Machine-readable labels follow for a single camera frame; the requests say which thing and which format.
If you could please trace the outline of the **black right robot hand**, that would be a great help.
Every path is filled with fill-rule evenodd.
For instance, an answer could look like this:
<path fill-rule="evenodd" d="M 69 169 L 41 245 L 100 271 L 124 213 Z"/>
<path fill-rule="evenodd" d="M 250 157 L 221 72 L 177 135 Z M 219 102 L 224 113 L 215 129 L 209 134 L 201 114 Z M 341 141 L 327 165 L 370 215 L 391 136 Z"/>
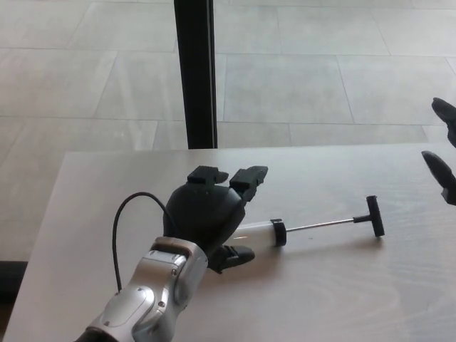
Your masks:
<path fill-rule="evenodd" d="M 440 99 L 433 98 L 432 109 L 447 126 L 447 139 L 455 147 L 455 106 Z M 433 152 L 424 150 L 421 155 L 432 176 L 442 188 L 442 197 L 447 204 L 455 206 L 455 176 L 447 163 Z"/>

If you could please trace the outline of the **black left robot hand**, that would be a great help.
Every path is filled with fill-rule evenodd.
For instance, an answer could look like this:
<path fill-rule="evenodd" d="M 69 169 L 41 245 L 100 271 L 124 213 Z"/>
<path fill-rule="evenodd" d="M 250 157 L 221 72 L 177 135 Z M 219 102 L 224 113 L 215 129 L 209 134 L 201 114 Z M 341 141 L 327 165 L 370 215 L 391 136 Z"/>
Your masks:
<path fill-rule="evenodd" d="M 252 166 L 229 177 L 216 167 L 200 165 L 167 201 L 163 235 L 196 244 L 206 254 L 208 268 L 218 274 L 252 261 L 252 249 L 229 246 L 227 240 L 241 224 L 245 206 L 267 172 L 266 166 Z"/>

